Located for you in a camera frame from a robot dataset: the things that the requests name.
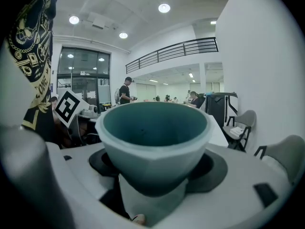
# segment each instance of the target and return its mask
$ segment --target balcony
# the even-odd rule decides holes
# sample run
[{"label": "balcony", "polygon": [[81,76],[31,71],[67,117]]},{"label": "balcony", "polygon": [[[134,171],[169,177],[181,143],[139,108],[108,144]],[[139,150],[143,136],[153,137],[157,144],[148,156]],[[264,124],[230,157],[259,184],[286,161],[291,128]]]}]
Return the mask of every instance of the balcony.
[{"label": "balcony", "polygon": [[215,37],[194,39],[186,42],[181,42],[151,52],[127,64],[126,73],[128,74],[146,66],[159,63],[165,60],[205,52],[218,52]]}]

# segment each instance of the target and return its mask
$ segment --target chair backrest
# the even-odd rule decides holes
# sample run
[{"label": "chair backrest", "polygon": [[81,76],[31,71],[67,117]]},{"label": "chair backrest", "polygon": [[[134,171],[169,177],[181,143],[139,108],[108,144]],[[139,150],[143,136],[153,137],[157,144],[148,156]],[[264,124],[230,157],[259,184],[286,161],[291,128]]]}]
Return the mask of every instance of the chair backrest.
[{"label": "chair backrest", "polygon": [[236,116],[235,122],[242,123],[246,126],[254,127],[256,122],[256,113],[254,110],[247,110],[242,115]]},{"label": "chair backrest", "polygon": [[290,135],[277,144],[268,145],[264,155],[276,159],[286,169],[288,180],[294,183],[305,167],[305,141],[298,135]]}]

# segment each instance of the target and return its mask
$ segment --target fluorescent light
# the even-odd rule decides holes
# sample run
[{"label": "fluorescent light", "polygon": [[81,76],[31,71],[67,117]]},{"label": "fluorescent light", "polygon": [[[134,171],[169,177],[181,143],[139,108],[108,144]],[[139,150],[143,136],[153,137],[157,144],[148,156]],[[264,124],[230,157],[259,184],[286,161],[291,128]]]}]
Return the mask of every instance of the fluorescent light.
[{"label": "fluorescent light", "polygon": [[159,11],[161,13],[167,13],[169,10],[171,10],[171,7],[166,3],[163,3],[159,6]]},{"label": "fluorescent light", "polygon": [[69,22],[72,24],[72,25],[76,25],[78,24],[78,22],[80,22],[80,19],[77,17],[77,16],[71,16],[69,18]]},{"label": "fluorescent light", "polygon": [[122,39],[126,39],[128,37],[127,33],[120,33],[119,37],[121,37]]}]

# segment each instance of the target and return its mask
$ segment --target black shirt with gold print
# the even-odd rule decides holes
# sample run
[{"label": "black shirt with gold print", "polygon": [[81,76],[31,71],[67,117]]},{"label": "black shirt with gold print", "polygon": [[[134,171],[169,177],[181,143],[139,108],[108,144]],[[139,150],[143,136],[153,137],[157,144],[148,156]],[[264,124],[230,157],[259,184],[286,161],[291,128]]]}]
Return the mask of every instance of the black shirt with gold print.
[{"label": "black shirt with gold print", "polygon": [[6,40],[14,62],[36,89],[23,125],[56,142],[51,108],[52,26],[57,0],[29,0]]}]

